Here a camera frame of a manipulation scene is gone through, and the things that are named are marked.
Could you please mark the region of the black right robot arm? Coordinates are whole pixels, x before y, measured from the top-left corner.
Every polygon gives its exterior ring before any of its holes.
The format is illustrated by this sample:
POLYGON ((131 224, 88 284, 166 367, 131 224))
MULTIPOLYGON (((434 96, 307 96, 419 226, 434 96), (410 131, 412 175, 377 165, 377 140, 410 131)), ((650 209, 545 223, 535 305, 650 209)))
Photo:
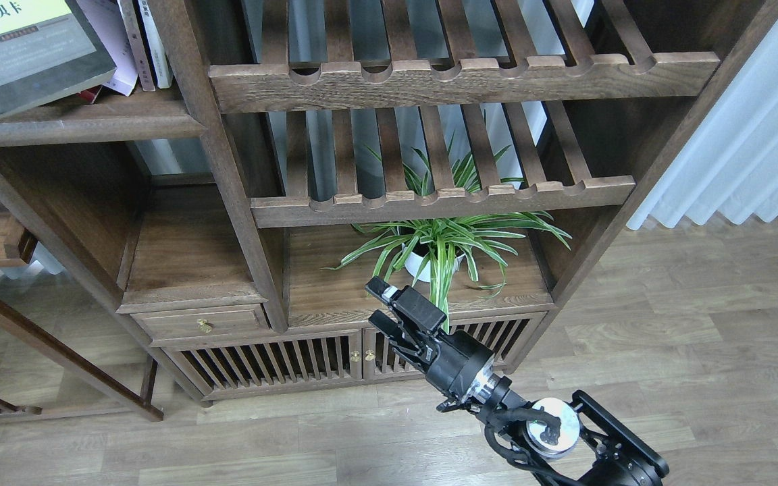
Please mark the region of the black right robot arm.
POLYGON ((542 485, 660 485, 668 464, 589 394, 569 402, 528 401, 493 370, 494 354, 463 330, 445 332, 446 314, 416 289, 373 277, 367 291, 392 311, 369 320, 396 354, 444 394, 439 412, 464 410, 484 424, 488 445, 542 485))

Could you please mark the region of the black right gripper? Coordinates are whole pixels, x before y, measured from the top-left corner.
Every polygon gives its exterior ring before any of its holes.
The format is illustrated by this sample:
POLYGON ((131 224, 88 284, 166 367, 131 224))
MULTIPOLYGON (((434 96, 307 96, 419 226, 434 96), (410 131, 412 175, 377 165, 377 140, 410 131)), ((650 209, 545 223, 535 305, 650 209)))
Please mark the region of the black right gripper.
POLYGON ((484 405, 493 392, 493 351, 463 330, 448 334, 447 316, 411 286, 399 290, 379 276, 365 289, 397 317, 373 311, 369 322, 386 336, 396 354, 425 375, 451 404, 484 405))

